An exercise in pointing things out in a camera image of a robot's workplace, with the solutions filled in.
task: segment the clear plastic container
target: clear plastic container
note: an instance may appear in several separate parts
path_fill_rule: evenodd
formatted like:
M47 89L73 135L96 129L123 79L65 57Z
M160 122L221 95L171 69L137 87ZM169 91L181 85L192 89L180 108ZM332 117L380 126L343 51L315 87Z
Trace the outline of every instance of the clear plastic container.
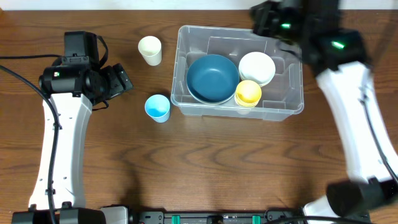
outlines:
M283 121L304 109L302 64L293 55L279 50L278 40L260 37L249 29L183 26L178 32L171 100L184 115L229 116ZM298 47L281 44L301 55ZM186 77L190 65L200 57L218 54L239 66L250 52L264 52L275 62L272 81L262 87L262 98L254 108L238 106L234 98L221 105L200 103L189 94Z

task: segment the green strip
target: green strip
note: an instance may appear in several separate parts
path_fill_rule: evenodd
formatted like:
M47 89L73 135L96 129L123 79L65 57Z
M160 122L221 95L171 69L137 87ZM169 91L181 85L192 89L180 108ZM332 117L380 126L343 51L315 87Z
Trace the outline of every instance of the green strip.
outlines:
M172 216L172 224L180 224L180 216L179 215Z
M253 215L253 224L261 224L261 217L259 215Z

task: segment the light blue cup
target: light blue cup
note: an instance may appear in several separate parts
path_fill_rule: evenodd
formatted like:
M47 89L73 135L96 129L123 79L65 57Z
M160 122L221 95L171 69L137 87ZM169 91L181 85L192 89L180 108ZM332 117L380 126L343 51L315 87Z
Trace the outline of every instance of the light blue cup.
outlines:
M163 95L153 95L145 102L145 112L156 122L164 123L170 117L170 101Z

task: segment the white backdrop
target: white backdrop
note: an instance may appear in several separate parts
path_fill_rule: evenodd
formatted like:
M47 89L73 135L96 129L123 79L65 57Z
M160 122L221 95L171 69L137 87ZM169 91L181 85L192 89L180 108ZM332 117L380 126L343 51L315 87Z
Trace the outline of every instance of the white backdrop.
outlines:
M0 0L4 10L249 9L265 0ZM398 0L341 0L342 9L391 9Z

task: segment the wood grain surface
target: wood grain surface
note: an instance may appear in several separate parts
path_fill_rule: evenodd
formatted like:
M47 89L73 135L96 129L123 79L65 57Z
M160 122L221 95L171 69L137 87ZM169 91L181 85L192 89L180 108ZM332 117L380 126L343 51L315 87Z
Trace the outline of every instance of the wood grain surface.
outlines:
M369 53L381 40L388 11L346 11ZM281 123L257 119L187 117L174 107L164 124L144 103L170 94L178 29L185 24L251 28L247 11L6 11L0 16L0 55L63 54L63 33L102 35L108 64L122 63L135 89L91 116L85 146L88 208L126 203L137 210L266 210L299 207L346 179L340 138L329 106L305 67L305 109ZM163 61L148 66L137 51L146 35L163 44ZM0 60L33 83L52 58ZM398 149L398 38L376 68L376 90L391 141ZM44 133L42 100L0 73L0 223L27 210ZM372 212L376 223L397 223L397 206Z

